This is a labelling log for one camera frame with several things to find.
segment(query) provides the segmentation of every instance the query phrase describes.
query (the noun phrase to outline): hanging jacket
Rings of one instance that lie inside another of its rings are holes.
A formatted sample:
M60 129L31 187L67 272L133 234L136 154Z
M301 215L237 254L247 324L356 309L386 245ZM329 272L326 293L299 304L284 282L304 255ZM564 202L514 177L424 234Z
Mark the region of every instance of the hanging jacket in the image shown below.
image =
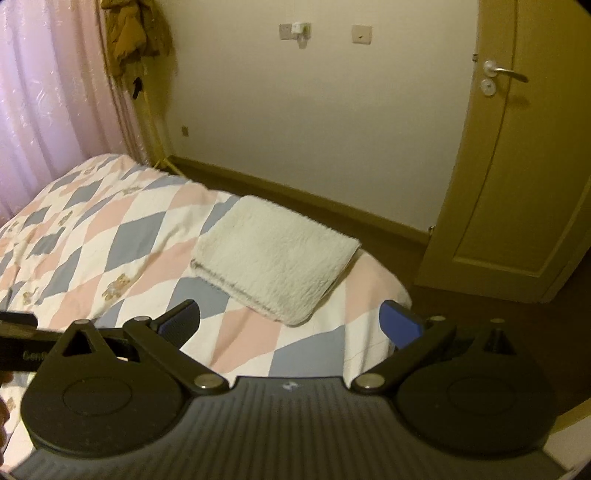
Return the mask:
M106 10L108 68L114 77L141 56L168 55L171 38L153 0L102 0Z

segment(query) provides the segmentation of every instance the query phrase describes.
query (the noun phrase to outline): folded towel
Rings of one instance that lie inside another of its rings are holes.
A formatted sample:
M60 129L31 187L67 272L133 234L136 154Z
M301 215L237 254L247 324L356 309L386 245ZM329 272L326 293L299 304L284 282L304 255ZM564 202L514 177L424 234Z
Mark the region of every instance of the folded towel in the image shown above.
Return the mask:
M260 314L307 320L359 241L257 197L243 197L193 252L197 274Z

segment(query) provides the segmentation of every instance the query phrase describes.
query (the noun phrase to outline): wooden door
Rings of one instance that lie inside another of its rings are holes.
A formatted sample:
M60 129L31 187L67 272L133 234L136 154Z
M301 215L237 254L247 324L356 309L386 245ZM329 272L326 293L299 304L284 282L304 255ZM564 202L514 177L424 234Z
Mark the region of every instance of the wooden door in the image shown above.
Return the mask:
M591 15L575 0L480 0L452 182L416 283L551 299L591 245ZM484 62L499 74L480 89Z

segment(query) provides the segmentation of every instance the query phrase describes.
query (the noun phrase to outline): beige wall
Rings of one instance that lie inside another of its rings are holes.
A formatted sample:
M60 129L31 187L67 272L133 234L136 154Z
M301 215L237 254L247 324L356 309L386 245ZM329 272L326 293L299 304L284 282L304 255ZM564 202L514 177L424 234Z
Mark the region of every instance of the beige wall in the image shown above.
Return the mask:
M160 2L176 45L175 72L156 82L169 92L157 108L169 153L435 223L466 115L477 0ZM278 38L292 21L312 23L305 50ZM353 24L374 26L370 46L351 43Z

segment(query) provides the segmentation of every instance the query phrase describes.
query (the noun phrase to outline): bedspread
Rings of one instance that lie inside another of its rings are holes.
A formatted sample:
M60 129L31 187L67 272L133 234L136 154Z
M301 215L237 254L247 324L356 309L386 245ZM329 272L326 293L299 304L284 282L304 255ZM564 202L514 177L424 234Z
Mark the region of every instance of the bedspread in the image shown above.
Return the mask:
M201 325L182 350L230 383L237 375L343 375L349 382L383 360L389 342L379 305L410 306L410 298L366 252L297 327L262 317L195 275L195 243L237 199L125 155L91 158L0 229L0 309L33 312L40 328L64 330L80 318L97 327L155 318L195 299ZM18 415L30 377L17 375L2 389L12 409L8 430L16 429L6 469L31 449Z

